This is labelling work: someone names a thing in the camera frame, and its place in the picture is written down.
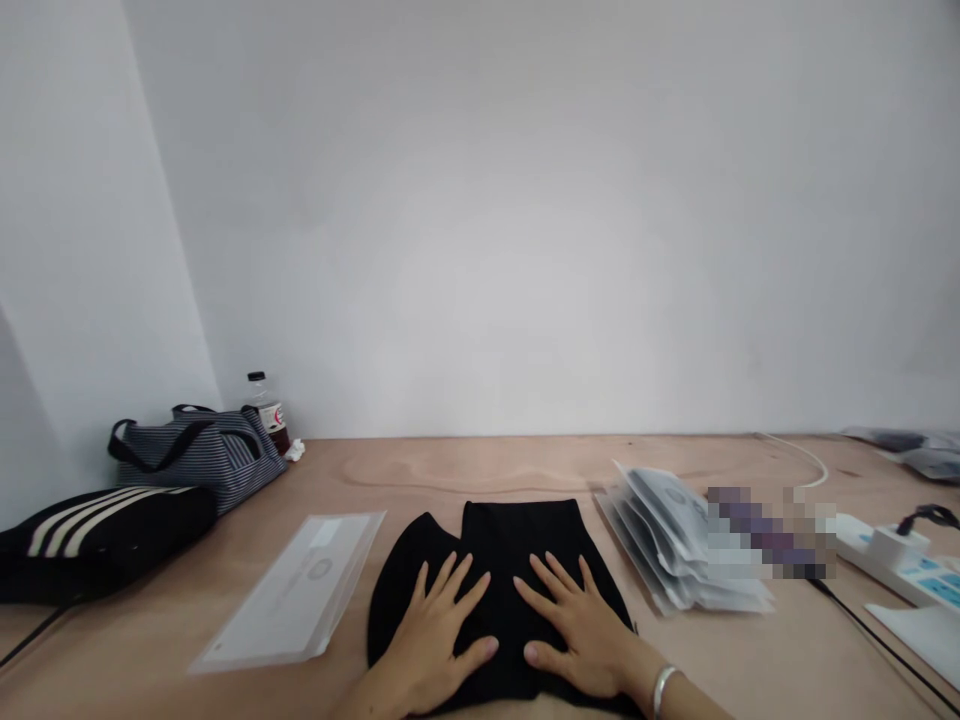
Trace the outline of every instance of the plastic bottle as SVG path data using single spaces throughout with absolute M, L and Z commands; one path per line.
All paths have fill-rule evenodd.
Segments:
M 270 439 L 277 446 L 281 455 L 290 449 L 290 435 L 287 434 L 287 424 L 283 421 L 283 408 L 273 389 L 267 383 L 267 374 L 263 371 L 249 373 L 250 381 L 249 405 L 260 411 L 260 422 L 270 434 Z

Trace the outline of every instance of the gray bag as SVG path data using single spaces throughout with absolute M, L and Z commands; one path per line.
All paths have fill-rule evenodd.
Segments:
M 118 485 L 205 487 L 217 496 L 218 515 L 287 469 L 260 413 L 249 405 L 223 413 L 178 405 L 173 420 L 160 427 L 121 420 L 113 426 L 107 452 L 120 463 Z

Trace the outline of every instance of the white power strip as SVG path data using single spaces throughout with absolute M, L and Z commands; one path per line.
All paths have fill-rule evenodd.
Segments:
M 876 559 L 876 546 L 869 551 L 874 533 L 878 538 L 883 534 L 880 530 L 843 513 L 837 514 L 836 528 L 837 552 L 844 560 L 917 607 L 943 605 L 960 613 L 960 574 L 919 554 L 893 569 Z

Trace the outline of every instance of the silver bracelet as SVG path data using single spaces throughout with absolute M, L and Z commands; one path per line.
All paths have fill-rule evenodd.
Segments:
M 657 676 L 657 684 L 653 686 L 653 720 L 660 720 L 660 703 L 663 702 L 663 689 L 667 686 L 667 680 L 677 672 L 673 665 L 667 665 Z

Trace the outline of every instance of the black bag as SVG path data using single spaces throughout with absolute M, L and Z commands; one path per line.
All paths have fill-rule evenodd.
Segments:
M 216 520 L 205 488 L 124 487 L 64 500 L 0 533 L 0 604 L 57 606 L 0 667 L 71 607 L 126 587 Z

